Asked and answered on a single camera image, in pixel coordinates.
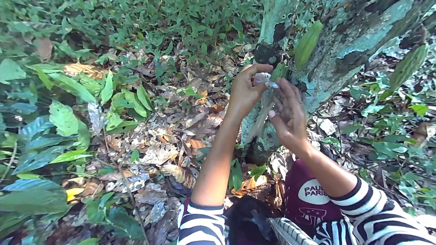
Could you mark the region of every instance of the fingernail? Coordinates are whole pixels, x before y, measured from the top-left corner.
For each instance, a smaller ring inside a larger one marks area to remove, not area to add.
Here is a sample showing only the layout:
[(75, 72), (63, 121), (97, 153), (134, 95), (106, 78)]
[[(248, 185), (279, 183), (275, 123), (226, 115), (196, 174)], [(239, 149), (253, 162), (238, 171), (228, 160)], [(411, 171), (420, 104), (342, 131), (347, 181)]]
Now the fingernail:
[(272, 117), (274, 117), (274, 116), (276, 115), (276, 112), (273, 111), (273, 110), (270, 110), (270, 111), (268, 112), (268, 115), (269, 115), (270, 118), (272, 118)]

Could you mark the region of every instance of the hand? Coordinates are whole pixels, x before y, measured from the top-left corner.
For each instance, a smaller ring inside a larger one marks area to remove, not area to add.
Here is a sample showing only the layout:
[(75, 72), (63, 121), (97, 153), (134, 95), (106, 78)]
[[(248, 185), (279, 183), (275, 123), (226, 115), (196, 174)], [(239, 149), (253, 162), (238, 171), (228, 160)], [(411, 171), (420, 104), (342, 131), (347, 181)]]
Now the hand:
[(277, 138), (289, 150), (300, 152), (310, 146), (307, 140), (306, 115), (301, 102), (301, 93), (284, 78), (277, 78), (281, 100), (274, 98), (277, 112), (270, 110), (269, 120), (276, 129)]
[(254, 104), (260, 100), (262, 93), (266, 90), (266, 85), (263, 83), (253, 85), (254, 75), (260, 72), (269, 72), (272, 69), (272, 65), (263, 64), (247, 65), (242, 69), (233, 82), (226, 118), (241, 123), (242, 119), (250, 113)]

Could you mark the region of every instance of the tree trunk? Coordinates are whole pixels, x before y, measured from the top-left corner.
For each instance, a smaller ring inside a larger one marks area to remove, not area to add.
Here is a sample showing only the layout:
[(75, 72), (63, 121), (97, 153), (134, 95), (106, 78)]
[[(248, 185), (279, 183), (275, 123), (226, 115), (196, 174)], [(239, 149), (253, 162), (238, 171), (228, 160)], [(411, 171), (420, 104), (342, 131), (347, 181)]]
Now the tree trunk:
[[(365, 64), (385, 48), (398, 45), (402, 35), (420, 25), (434, 4), (436, 0), (266, 0), (255, 61), (277, 65), (289, 40), (289, 50), (293, 51), (308, 27), (322, 21), (324, 29), (305, 67), (297, 71), (293, 57), (287, 63), (291, 68), (288, 80), (306, 88), (303, 103), (311, 116)], [(244, 135), (251, 130), (260, 108), (258, 103), (242, 122), (242, 145), (250, 145), (244, 142)], [(275, 135), (267, 121), (263, 134), (251, 143), (247, 153), (250, 163), (266, 163), (281, 145)]]

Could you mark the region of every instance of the black and white striped sleeve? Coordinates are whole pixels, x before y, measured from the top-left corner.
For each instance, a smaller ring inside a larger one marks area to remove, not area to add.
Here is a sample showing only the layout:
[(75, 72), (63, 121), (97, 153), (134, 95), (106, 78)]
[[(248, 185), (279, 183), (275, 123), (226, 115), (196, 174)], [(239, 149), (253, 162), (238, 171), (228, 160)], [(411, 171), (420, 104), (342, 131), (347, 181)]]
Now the black and white striped sleeve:
[(177, 244), (225, 245), (223, 210), (224, 206), (207, 207), (190, 202), (178, 221)]
[(354, 222), (353, 234), (361, 244), (436, 244), (397, 202), (361, 178), (350, 193), (330, 199)]

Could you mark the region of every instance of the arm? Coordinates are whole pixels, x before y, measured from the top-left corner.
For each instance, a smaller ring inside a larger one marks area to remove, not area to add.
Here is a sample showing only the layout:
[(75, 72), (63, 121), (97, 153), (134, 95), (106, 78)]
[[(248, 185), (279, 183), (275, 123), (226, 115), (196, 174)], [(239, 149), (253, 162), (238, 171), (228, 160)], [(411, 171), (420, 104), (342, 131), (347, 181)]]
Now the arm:
[(270, 120), (283, 145), (309, 167), (333, 203), (354, 221), (353, 234), (361, 244), (436, 244), (422, 225), (386, 194), (349, 173), (315, 149), (307, 140), (306, 117), (299, 90), (278, 79), (275, 98), (279, 113), (269, 112)]
[(277, 90), (282, 100), (274, 98), (279, 113), (271, 110), (269, 117), (277, 131), (277, 138), (303, 160), (329, 196), (341, 197), (352, 191), (357, 178), (307, 140), (306, 116), (298, 88), (283, 78), (278, 78), (276, 83), (280, 86)]
[(223, 204), (239, 126), (266, 89), (265, 84), (252, 86), (252, 77), (272, 69), (271, 65), (248, 65), (236, 76), (224, 121), (195, 183), (193, 203), (203, 206)]

